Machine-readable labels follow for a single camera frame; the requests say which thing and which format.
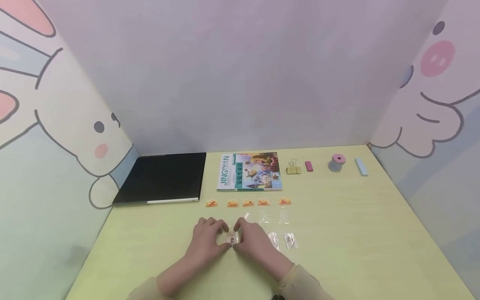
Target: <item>colorful book cover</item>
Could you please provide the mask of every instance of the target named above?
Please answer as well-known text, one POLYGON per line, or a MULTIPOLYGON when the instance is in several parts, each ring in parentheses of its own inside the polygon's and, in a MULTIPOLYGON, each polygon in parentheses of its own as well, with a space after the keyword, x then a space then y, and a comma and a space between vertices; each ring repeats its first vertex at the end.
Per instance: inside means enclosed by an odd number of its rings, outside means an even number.
POLYGON ((276 152, 222 154, 217 191, 280 191, 276 152))

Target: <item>wall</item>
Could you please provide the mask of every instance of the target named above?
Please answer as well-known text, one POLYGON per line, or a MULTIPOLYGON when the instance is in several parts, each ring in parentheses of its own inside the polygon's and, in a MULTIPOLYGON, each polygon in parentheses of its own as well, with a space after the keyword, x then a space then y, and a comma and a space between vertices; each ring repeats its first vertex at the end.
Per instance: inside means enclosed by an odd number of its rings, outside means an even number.
POLYGON ((41 1, 142 155, 366 144, 446 2, 41 1))
POLYGON ((62 299, 138 156, 50 19, 0 0, 0 299, 62 299))
POLYGON ((477 299, 479 9, 476 0, 447 3, 371 141, 373 153, 477 299))

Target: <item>cartoon eye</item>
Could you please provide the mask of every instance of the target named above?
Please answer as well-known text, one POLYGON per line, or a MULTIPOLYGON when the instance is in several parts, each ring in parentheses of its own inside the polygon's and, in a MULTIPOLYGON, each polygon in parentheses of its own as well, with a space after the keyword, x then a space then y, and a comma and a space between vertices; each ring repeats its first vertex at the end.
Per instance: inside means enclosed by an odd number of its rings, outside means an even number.
POLYGON ((93 124, 93 128, 98 133, 102 133, 105 130, 105 126, 100 121, 95 122, 95 124, 93 124))
POLYGON ((433 35, 436 36, 438 34, 440 34, 445 28, 445 22, 444 21, 440 21, 437 23, 437 25, 435 25, 435 27, 433 28, 433 35))

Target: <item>sleeve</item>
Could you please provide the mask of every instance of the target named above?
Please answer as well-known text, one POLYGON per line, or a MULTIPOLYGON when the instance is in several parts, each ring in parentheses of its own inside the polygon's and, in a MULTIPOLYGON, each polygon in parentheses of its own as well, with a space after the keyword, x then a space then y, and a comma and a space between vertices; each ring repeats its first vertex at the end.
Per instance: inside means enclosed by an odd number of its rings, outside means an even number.
POLYGON ((173 300, 163 295, 156 285, 156 278, 150 277, 130 293, 127 300, 173 300))
POLYGON ((301 265, 293 266, 280 281, 278 289, 286 300, 334 300, 301 265))

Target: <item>person's left hand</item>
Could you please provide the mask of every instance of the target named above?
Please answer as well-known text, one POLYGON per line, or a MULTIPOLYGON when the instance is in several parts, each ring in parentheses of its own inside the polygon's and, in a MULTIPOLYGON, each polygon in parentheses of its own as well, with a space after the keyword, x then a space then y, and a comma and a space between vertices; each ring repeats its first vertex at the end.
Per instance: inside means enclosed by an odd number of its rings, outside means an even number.
POLYGON ((192 241, 185 253, 185 259, 199 268, 203 268, 230 249, 230 243, 221 245, 216 243, 216 235, 222 233, 222 228, 228 231, 228 225, 223 220, 217 221, 212 217, 208 220, 200 218, 198 224, 193 228, 192 241))

